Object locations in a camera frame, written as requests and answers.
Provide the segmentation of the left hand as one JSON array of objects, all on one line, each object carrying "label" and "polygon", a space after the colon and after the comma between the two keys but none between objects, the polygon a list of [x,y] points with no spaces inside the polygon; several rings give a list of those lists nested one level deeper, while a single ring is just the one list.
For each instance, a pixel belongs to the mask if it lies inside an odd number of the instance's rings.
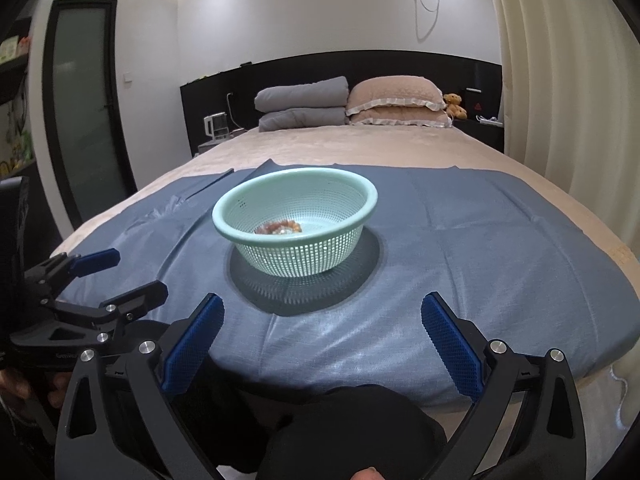
[{"label": "left hand", "polygon": [[[54,408],[60,408],[63,405],[70,376],[72,376],[70,373],[58,373],[53,377],[53,390],[48,394],[48,399]],[[27,400],[32,396],[32,388],[30,388],[28,381],[12,375],[7,370],[0,372],[0,388],[2,393],[7,393],[23,400]]]}]

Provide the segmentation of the right hand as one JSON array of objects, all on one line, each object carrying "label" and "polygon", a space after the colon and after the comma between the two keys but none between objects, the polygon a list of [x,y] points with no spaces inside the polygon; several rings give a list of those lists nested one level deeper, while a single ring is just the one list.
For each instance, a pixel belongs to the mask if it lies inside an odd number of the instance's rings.
[{"label": "right hand", "polygon": [[357,471],[350,480],[385,480],[385,478],[374,467],[369,467]]}]

